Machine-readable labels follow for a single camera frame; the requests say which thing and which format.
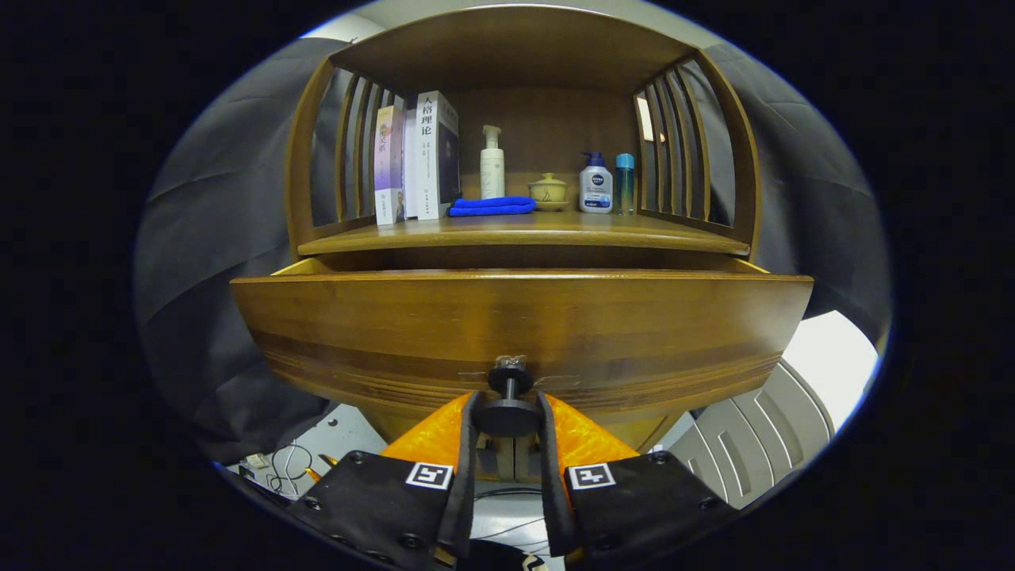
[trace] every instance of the blue bottle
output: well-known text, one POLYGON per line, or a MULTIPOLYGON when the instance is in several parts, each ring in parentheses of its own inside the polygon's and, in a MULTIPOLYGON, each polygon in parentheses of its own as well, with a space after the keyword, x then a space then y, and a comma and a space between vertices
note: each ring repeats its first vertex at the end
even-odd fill
POLYGON ((613 212, 634 213, 634 156, 624 152, 617 155, 616 186, 613 190, 613 212))

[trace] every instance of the blue towel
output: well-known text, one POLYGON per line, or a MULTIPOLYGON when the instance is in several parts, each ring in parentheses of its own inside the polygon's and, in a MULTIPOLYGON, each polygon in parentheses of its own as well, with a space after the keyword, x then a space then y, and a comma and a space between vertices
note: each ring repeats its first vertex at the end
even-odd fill
POLYGON ((536 201, 525 196, 503 196, 486 200, 459 198, 448 209, 449 216, 492 216, 495 214, 525 214, 536 209, 536 201))
POLYGON ((465 200, 459 198, 452 204, 453 208, 488 208, 490 206, 525 206, 533 202, 528 196, 501 196, 500 198, 487 198, 486 200, 465 200))

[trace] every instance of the white book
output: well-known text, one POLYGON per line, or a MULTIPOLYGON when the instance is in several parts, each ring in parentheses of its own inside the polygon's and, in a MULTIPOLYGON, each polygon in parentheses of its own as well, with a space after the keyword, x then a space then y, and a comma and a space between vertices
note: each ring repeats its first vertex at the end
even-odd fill
POLYGON ((374 137, 374 210, 378 225, 405 220, 402 192, 404 113, 395 105, 378 110, 374 137))
POLYGON ((458 113, 441 91, 416 97, 416 215, 429 220, 448 215, 461 197, 458 171, 458 113))
POLYGON ((416 217, 416 110, 405 112, 405 140, 402 143, 402 192, 405 193, 405 217, 416 217))

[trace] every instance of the wooden top panel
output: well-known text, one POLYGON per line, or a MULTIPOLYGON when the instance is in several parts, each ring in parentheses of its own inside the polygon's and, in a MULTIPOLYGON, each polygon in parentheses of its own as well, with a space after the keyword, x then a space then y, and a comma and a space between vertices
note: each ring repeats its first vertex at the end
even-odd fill
POLYGON ((426 245, 572 244, 663 247, 744 255, 743 241, 649 216, 532 212, 369 225, 299 245, 299 254, 426 245))
POLYGON ((332 62, 403 95, 496 87, 631 94, 696 48, 605 14, 557 6, 484 6, 394 27, 332 62))

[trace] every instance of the cable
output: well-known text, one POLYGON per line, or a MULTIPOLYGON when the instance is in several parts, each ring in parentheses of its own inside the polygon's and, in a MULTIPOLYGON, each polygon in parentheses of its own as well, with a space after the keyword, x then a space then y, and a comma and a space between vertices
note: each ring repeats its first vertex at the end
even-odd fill
POLYGON ((509 528, 504 529, 503 531, 497 531, 496 533, 490 533, 489 536, 483 536, 481 538, 469 538, 469 539, 470 539, 470 541, 474 541, 474 540, 486 540, 487 538, 492 538, 494 536, 500 536, 501 533, 506 533, 509 531, 513 531, 515 529, 518 529, 519 527, 525 527, 526 525, 529 525, 530 523, 535 523, 537 521, 542 521, 544 519, 546 519, 546 518, 545 517, 540 517, 539 519, 533 519, 532 521, 526 521, 525 523, 520 523, 520 524, 518 524, 518 525, 516 525, 514 527, 509 527, 509 528))
POLYGON ((481 492, 476 494, 473 501, 482 500, 483 498, 492 498, 495 496, 542 496, 543 491, 538 488, 501 488, 499 490, 489 490, 487 492, 481 492))
MULTIPOLYGON (((296 441, 295 440, 292 441, 292 445, 293 446, 296 445, 296 441)), ((285 458, 285 468, 282 469, 282 472, 285 473, 285 478, 286 478, 286 480, 289 481, 289 486, 292 487, 292 494, 298 498, 299 497, 299 488, 296 488, 295 483, 292 482, 292 477, 289 476, 289 461, 292 460, 292 453, 295 452, 295 451, 296 451, 295 448, 291 448, 289 450, 289 457, 285 458)), ((314 457, 313 456, 311 456, 311 463, 314 463, 314 457)))
POLYGON ((529 542, 528 544, 512 544, 512 547, 513 548, 522 548, 522 547, 525 547, 525 546, 537 546, 539 544, 548 544, 548 543, 550 543, 549 540, 540 540, 538 542, 529 542))
MULTIPOLYGON (((287 468, 284 469, 285 470, 285 477, 282 477, 282 475, 278 474, 278 466, 275 463, 275 457, 278 456, 279 452, 281 452, 282 450, 284 450, 284 449, 286 449, 286 448, 288 448, 290 446, 292 447, 292 451, 293 452, 295 451, 296 448, 299 448, 303 452, 307 452, 307 455, 310 457, 310 460, 308 461, 307 468, 312 468, 313 465, 314 465, 314 454, 312 454, 311 451, 308 450, 306 446, 300 446, 298 444, 295 444, 295 441, 293 441, 292 444, 286 444, 286 445, 282 446, 281 448, 279 448, 278 450, 275 450, 274 452, 272 452, 272 454, 271 454, 271 470, 275 473, 275 476, 268 475, 268 478, 265 480, 265 482, 268 484, 268 487, 271 489, 272 492, 274 492, 276 494, 281 494, 281 495, 286 496, 286 497, 289 497, 290 494, 282 491, 282 482, 284 482, 284 481, 287 480, 287 481, 289 481, 290 485, 292 485, 293 481, 299 480, 300 478, 307 476, 306 471, 300 471, 299 474, 297 476, 294 476, 294 477, 293 476, 289 476, 289 472, 288 472, 287 468)), ((292 453, 291 452, 289 453, 289 458, 288 459, 289 460, 292 459, 292 453)))

